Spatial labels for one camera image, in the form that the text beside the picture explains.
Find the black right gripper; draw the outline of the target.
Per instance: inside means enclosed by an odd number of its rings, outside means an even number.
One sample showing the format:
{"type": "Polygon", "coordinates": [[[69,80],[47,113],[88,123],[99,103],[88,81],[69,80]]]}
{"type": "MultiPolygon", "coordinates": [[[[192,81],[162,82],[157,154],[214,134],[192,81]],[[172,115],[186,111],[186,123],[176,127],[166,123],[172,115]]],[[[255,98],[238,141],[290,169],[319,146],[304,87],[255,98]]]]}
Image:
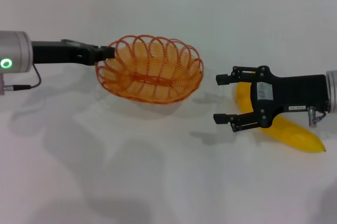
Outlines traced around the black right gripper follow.
{"type": "Polygon", "coordinates": [[[278,77],[267,66],[234,66],[230,74],[218,74],[215,79],[218,85],[251,83],[253,112],[213,115],[216,124],[230,124],[233,132],[269,128],[281,113],[329,111],[328,86],[323,74],[278,77]]]}

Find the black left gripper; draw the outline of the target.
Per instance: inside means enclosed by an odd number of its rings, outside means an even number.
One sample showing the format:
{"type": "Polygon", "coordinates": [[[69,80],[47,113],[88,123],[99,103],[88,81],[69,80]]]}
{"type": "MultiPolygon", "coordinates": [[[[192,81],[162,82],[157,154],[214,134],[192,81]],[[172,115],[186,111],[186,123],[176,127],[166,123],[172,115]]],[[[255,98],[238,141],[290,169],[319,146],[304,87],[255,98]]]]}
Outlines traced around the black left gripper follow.
{"type": "Polygon", "coordinates": [[[34,64],[75,63],[92,66],[99,60],[115,58],[111,46],[89,45],[71,40],[32,41],[34,64]]]}

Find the orange woven plastic basket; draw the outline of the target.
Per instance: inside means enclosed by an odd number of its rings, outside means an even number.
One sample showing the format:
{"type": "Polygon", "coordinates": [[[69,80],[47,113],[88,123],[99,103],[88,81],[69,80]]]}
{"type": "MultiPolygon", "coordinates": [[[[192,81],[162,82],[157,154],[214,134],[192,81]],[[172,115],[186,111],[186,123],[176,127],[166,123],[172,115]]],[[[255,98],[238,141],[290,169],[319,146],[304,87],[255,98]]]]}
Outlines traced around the orange woven plastic basket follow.
{"type": "Polygon", "coordinates": [[[172,104],[185,100],[203,80],[204,64],[191,45],[151,35],[112,42],[115,57],[95,64],[100,85],[132,101],[172,104]]]}

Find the yellow banana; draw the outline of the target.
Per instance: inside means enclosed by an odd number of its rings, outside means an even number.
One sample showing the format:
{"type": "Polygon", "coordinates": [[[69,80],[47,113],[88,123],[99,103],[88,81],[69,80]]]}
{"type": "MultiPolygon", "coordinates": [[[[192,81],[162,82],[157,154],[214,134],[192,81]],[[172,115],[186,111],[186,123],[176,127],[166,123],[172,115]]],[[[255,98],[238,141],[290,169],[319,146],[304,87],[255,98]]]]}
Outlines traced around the yellow banana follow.
{"type": "MultiPolygon", "coordinates": [[[[236,101],[242,114],[252,111],[249,83],[237,83],[236,101]]],[[[325,146],[319,137],[281,115],[282,113],[275,117],[271,127],[260,129],[269,136],[295,149],[312,153],[325,151],[325,146]]]]}

